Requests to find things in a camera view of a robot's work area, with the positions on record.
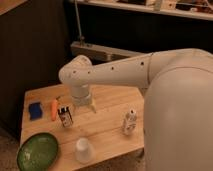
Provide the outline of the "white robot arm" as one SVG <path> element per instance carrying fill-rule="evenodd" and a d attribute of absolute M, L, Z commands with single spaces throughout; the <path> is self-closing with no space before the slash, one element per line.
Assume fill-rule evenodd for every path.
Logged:
<path fill-rule="evenodd" d="M 60 69 L 59 79 L 80 105 L 91 98 L 91 84 L 145 92 L 146 171 L 213 171 L 212 53 L 168 50 L 99 65 L 79 55 Z"/>

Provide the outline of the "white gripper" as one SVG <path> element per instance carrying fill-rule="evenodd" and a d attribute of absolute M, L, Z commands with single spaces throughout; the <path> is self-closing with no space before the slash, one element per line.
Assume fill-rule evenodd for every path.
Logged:
<path fill-rule="evenodd" d="M 92 102 L 92 94 L 89 85 L 72 86 L 70 92 L 72 101 L 76 106 L 89 105 L 89 108 L 94 113 L 97 113 L 96 105 Z"/>

